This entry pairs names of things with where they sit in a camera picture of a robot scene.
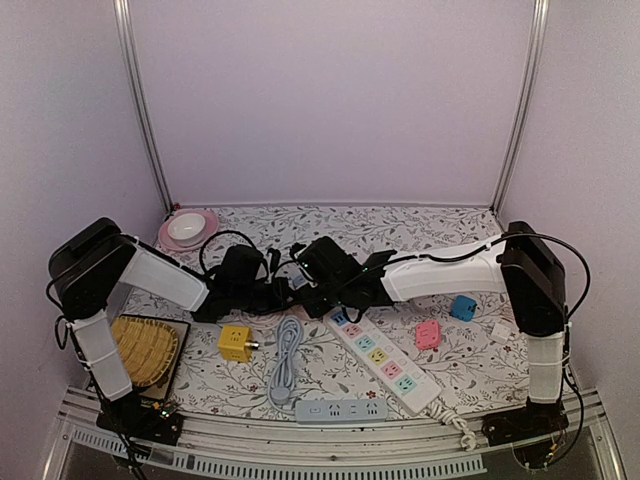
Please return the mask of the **yellow cube socket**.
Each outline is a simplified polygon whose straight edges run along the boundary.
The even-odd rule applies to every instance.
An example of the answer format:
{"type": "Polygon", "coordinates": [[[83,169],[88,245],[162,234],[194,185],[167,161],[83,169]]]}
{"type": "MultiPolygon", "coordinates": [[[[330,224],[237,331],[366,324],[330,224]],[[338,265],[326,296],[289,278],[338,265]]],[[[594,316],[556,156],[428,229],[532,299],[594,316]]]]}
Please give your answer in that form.
{"type": "Polygon", "coordinates": [[[260,344],[253,338],[252,330],[246,326],[225,325],[220,333],[218,349],[226,361],[249,363],[260,344]]]}

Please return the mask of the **pink plug adapter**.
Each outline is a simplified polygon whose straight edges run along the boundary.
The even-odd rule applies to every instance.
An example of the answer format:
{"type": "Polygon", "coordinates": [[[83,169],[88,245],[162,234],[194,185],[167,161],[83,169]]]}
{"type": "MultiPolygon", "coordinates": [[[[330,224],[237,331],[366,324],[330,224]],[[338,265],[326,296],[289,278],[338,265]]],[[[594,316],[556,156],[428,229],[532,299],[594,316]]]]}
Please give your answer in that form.
{"type": "Polygon", "coordinates": [[[420,323],[415,329],[415,345],[420,351],[437,348],[441,343],[441,326],[437,320],[420,323]]]}

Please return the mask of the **white power strip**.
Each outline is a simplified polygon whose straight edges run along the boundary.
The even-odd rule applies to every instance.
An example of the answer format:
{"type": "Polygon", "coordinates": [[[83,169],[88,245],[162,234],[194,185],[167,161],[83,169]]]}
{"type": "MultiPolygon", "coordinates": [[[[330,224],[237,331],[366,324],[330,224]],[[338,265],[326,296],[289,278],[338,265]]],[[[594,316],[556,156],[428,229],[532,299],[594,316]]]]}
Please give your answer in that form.
{"type": "Polygon", "coordinates": [[[409,415],[426,411],[440,396],[442,389],[433,377],[368,318],[352,323],[341,310],[336,310],[325,315],[323,323],[409,415]]]}

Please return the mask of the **light blue cube plug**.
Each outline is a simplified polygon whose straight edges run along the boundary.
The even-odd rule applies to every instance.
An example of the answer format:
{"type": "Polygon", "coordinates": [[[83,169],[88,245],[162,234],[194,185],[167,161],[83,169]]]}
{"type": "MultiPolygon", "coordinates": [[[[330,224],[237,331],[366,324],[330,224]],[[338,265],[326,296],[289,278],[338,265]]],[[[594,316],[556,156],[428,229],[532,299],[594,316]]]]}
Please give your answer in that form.
{"type": "Polygon", "coordinates": [[[477,309],[477,302],[467,296],[457,296],[451,306],[451,316],[463,322],[473,320],[477,309]]]}

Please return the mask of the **light blue power strip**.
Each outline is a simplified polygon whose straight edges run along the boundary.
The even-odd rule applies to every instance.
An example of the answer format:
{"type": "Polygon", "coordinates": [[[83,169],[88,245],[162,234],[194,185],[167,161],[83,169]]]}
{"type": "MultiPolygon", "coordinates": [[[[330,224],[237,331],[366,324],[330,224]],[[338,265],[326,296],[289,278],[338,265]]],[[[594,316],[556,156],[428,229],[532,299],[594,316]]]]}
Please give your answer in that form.
{"type": "Polygon", "coordinates": [[[385,421],[388,407],[384,400],[299,400],[294,409],[299,424],[354,424],[385,421]]]}

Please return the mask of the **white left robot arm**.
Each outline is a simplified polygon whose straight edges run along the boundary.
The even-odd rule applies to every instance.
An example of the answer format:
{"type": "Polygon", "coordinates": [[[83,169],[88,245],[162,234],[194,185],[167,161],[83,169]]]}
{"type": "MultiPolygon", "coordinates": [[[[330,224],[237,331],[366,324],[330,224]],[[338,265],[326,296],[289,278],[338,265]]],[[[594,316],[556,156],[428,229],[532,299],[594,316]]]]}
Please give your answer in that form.
{"type": "Polygon", "coordinates": [[[113,401],[111,419],[128,434],[148,426],[148,412],[130,394],[134,387],[111,325],[126,291],[141,290],[215,323],[233,311],[270,315],[288,309],[293,293],[286,278],[260,275],[264,257],[248,245],[227,249],[220,265],[199,273],[125,234],[102,217],[52,254],[46,288],[71,327],[79,359],[113,401]]]}

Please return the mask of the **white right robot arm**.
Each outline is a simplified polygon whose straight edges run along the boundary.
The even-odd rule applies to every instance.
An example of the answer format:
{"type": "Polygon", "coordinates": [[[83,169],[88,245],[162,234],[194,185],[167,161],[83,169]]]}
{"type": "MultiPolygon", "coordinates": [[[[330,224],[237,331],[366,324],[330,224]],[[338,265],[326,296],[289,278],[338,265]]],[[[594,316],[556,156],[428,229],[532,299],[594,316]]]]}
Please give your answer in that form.
{"type": "Polygon", "coordinates": [[[517,427],[537,436],[555,420],[568,351],[566,272],[549,247],[554,241],[515,222],[469,244],[378,250],[359,260],[323,236],[292,257],[309,281],[298,300],[313,318],[337,313],[359,326],[372,310],[429,297],[448,296],[454,307],[463,296],[500,298],[527,343],[530,404],[518,412],[517,427]]]}

